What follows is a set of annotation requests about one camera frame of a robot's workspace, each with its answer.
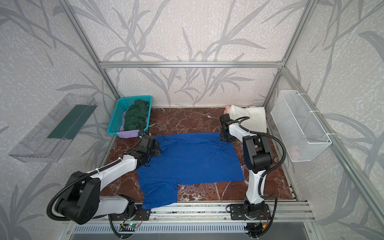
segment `wall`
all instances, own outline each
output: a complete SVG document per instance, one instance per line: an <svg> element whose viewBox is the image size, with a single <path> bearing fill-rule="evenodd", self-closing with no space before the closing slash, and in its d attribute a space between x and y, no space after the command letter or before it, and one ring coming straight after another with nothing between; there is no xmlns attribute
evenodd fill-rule
<svg viewBox="0 0 384 240"><path fill-rule="evenodd" d="M103 61L279 61L306 5L306 0L70 2ZM122 96L149 94L154 106L260 106L275 72L189 68L108 74Z"/></svg>
<svg viewBox="0 0 384 240"><path fill-rule="evenodd" d="M384 1L324 3L316 5L288 68L384 196ZM282 79L278 91L288 89ZM310 162L287 160L286 165L325 239L384 239L330 148Z"/></svg>
<svg viewBox="0 0 384 240"><path fill-rule="evenodd" d="M0 238L54 239L45 213L75 171L99 166L111 137L111 91L56 1L0 3ZM67 94L98 107L57 163L23 163L10 150Z"/></svg>

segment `black mounting plate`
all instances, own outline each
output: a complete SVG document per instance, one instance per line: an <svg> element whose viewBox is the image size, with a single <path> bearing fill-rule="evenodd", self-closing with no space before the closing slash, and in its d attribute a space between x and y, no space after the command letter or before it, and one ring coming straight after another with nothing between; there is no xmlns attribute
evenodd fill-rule
<svg viewBox="0 0 384 240"><path fill-rule="evenodd" d="M244 204L230 204L227 206L227 212L231 213L231 220L250 220L245 215ZM266 220L266 216L262 214L262 212L268 216L268 219L271 219L268 204L264 204L264 209L261 210L260 214L257 215L255 219L251 220Z"/></svg>
<svg viewBox="0 0 384 240"><path fill-rule="evenodd" d="M149 215L151 214L150 209L143 209L142 204L135 204L135 207L137 208L136 211L140 212L142 214L142 217L140 214L136 214L136 216L131 219L133 221L148 221ZM111 214L112 221L123 221L123 214Z"/></svg>

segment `purple cloth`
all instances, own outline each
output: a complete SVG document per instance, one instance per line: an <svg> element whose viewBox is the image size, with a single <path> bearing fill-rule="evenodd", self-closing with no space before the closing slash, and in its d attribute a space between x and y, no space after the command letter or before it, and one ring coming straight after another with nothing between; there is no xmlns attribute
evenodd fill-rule
<svg viewBox="0 0 384 240"><path fill-rule="evenodd" d="M123 112L122 114L122 125L120 127L120 132L117 132L117 135L121 138L131 138L131 137L138 137L139 136L139 130L129 130L129 131L124 131L124 122L125 122L125 113L127 111Z"/></svg>

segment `blue cloth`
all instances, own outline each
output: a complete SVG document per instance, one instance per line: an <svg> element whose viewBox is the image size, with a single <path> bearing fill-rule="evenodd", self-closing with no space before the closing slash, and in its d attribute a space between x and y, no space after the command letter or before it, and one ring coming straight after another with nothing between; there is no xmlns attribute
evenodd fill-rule
<svg viewBox="0 0 384 240"><path fill-rule="evenodd" d="M177 185L243 181L244 174L232 143L219 139L219 132L156 136L162 154L149 167L137 170L145 194L143 208L177 202Z"/></svg>

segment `teal plastic basket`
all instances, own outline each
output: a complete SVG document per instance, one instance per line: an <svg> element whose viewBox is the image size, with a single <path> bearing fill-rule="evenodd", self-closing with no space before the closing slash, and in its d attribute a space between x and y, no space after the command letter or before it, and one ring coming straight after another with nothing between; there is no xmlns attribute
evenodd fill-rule
<svg viewBox="0 0 384 240"><path fill-rule="evenodd" d="M113 111L113 115L111 117L111 121L109 122L108 129L107 129L107 133L109 135L116 135L116 136L118 136L117 132L120 131L120 127L122 125L122 114L125 111L127 111L128 108L135 103L136 99L141 99L141 100L149 102L147 126L144 129L144 132L146 132L148 130L149 116L151 114L151 106L152 106L152 97L151 96L127 97L127 98L120 98L116 102L115 110Z"/></svg>

